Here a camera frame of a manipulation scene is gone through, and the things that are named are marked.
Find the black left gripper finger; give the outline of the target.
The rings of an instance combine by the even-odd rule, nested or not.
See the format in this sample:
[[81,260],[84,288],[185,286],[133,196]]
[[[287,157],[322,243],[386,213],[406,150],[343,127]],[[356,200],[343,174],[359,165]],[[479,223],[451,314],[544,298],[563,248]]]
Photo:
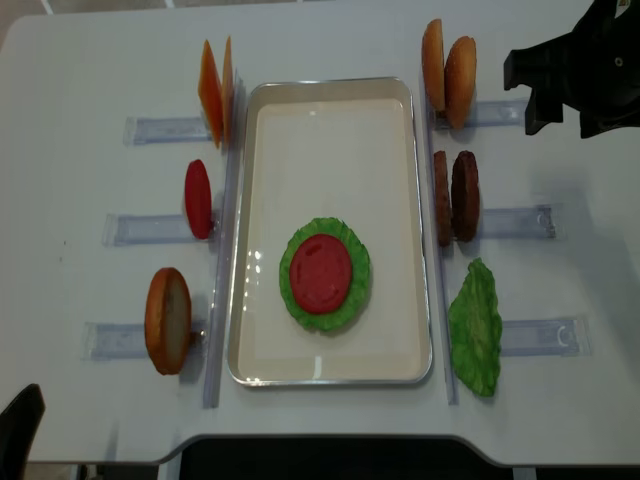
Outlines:
[[31,445],[45,412],[38,384],[25,387],[1,413],[1,478],[19,480],[24,476]]

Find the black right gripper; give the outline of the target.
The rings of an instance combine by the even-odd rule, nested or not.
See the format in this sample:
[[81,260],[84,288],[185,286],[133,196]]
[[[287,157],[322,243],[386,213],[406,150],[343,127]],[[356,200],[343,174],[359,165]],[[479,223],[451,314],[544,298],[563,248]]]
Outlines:
[[594,1],[571,35],[509,52],[503,66],[504,89],[532,88],[525,109],[527,135],[563,122],[561,83],[567,58],[566,104],[579,112],[583,139],[639,125],[637,1]]

